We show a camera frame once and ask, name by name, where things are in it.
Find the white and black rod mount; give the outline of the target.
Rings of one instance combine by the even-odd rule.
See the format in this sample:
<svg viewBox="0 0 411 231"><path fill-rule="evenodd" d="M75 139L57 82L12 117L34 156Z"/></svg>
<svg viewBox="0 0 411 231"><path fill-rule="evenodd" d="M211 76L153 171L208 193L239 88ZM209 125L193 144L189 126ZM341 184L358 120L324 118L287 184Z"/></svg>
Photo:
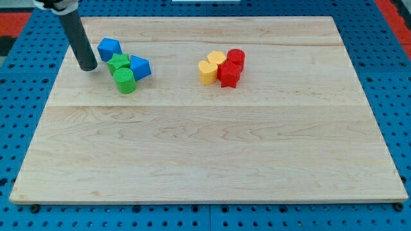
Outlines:
<svg viewBox="0 0 411 231"><path fill-rule="evenodd" d="M33 0L41 10L51 10L55 15L67 15L78 9L78 0Z"/></svg>

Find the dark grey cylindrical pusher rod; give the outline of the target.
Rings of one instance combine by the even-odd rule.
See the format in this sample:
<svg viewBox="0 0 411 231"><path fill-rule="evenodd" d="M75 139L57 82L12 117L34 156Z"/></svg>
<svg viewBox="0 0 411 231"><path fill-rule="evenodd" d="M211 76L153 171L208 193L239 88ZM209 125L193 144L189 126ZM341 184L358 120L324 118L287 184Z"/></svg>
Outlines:
<svg viewBox="0 0 411 231"><path fill-rule="evenodd" d="M93 71L98 64L78 10L58 16L74 56L83 71Z"/></svg>

